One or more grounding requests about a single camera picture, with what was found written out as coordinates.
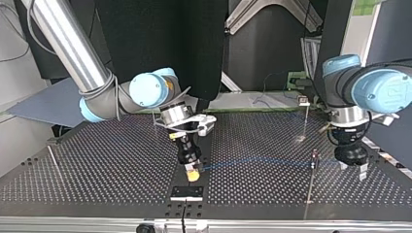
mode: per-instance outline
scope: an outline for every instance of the black curtain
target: black curtain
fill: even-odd
[[[95,1],[121,82],[171,67],[190,95],[216,98],[221,83],[227,0]]]

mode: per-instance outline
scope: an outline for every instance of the perforated metal table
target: perforated metal table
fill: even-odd
[[[412,221],[412,181],[374,150],[365,181],[341,171],[318,114],[303,142],[303,112],[216,117],[198,142],[206,171],[196,183],[152,116],[125,116],[75,129],[51,147],[57,165],[44,149],[0,178],[0,216]],[[321,163],[307,205],[313,149]],[[203,186],[203,201],[171,202],[183,185]]]

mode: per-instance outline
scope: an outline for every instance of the white panel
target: white panel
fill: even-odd
[[[20,117],[0,124],[0,177],[46,146],[51,125]]]
[[[381,4],[376,4],[370,16],[351,16],[346,28],[341,54],[357,54],[362,65],[369,53],[370,43],[379,16]]]
[[[1,0],[13,6],[13,0]],[[15,28],[21,30],[18,19],[2,8]],[[52,136],[51,126],[38,121],[8,116],[5,110],[44,89],[31,52],[26,56],[1,62],[23,54],[27,44],[0,13],[0,177],[15,168],[22,160],[41,150]]]

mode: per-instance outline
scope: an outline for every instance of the robotic arm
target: robotic arm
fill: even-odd
[[[361,67],[357,55],[342,55],[324,63],[330,141],[335,158],[345,169],[360,166],[366,178],[368,155],[361,145],[372,120],[389,126],[396,113],[412,101],[412,66],[401,62]]]
[[[83,96],[80,109],[85,119],[90,122],[120,119],[121,115],[159,107],[161,118],[155,124],[167,128],[179,149],[178,160],[185,165],[189,181],[197,181],[201,151],[193,136],[206,136],[216,118],[193,114],[184,101],[188,89],[181,91],[175,72],[164,68],[120,84],[96,55],[67,0],[22,2],[27,8],[29,28],[33,18],[50,42],[54,50],[51,53],[59,57],[79,87]]]

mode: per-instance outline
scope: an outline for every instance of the blue line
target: blue line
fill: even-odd
[[[207,170],[212,170],[216,168],[221,168],[221,167],[228,167],[240,163],[246,163],[246,162],[251,162],[251,161],[257,161],[257,162],[266,162],[266,163],[274,163],[274,164],[282,164],[282,165],[291,165],[291,166],[297,166],[297,167],[306,167],[309,168],[310,162],[311,161],[293,161],[293,160],[285,160],[285,159],[278,159],[278,158],[267,158],[267,157],[252,157],[252,158],[244,158],[240,160],[234,160],[234,161],[229,161],[229,162],[221,162],[221,163],[216,163],[216,164],[211,164],[209,166],[203,167],[205,171]],[[324,164],[329,164],[329,165],[335,165],[337,164],[337,161],[334,159],[327,159],[324,161],[321,161]]]

